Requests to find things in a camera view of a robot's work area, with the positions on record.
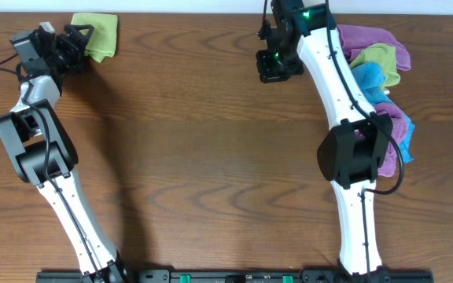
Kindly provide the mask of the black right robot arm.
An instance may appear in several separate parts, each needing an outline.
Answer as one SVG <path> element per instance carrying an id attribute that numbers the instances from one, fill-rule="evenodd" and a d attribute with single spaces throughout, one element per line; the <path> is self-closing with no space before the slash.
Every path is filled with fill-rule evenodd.
<path id="1" fill-rule="evenodd" d="M 378 168 L 389 147 L 392 121 L 378 115 L 352 75 L 330 8 L 301 1 L 266 1 L 256 54 L 263 83 L 309 72 L 326 112 L 329 132 L 317 150 L 319 169 L 337 199 L 343 280 L 384 282 L 374 222 Z"/>

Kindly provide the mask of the light green microfiber cloth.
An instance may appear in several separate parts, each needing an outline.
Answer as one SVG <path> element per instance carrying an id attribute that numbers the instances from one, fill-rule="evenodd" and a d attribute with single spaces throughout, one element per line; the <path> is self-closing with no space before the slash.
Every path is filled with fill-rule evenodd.
<path id="1" fill-rule="evenodd" d="M 105 13 L 74 13 L 71 24 L 94 26 L 94 32 L 87 45 L 89 56 L 101 63 L 116 53 L 118 16 Z"/>

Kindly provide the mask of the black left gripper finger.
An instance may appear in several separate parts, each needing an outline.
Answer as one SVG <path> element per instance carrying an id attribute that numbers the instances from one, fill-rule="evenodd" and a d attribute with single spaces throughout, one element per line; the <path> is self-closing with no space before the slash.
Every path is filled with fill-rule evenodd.
<path id="1" fill-rule="evenodd" d="M 89 42 L 94 32 L 94 26 L 90 24 L 67 24 L 64 26 L 64 31 L 68 34 L 68 37 L 75 42 Z"/>
<path id="2" fill-rule="evenodd" d="M 89 43 L 89 39 L 81 39 L 77 42 L 77 55 L 76 55 L 76 63 L 77 65 L 85 64 L 88 60 L 89 54 L 87 50 L 87 45 Z"/>

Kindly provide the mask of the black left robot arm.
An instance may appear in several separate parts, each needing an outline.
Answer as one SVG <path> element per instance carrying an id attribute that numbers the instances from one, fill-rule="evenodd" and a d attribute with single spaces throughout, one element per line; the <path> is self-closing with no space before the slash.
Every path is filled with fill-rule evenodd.
<path id="1" fill-rule="evenodd" d="M 14 35 L 20 61 L 11 70 L 20 97 L 0 116 L 0 139 L 18 177 L 36 187 L 54 210 L 79 262 L 77 272 L 42 272 L 50 282 L 129 282 L 116 246 L 102 231 L 82 190 L 76 148 L 54 111 L 64 78 L 82 70 L 94 27 L 50 23 Z"/>

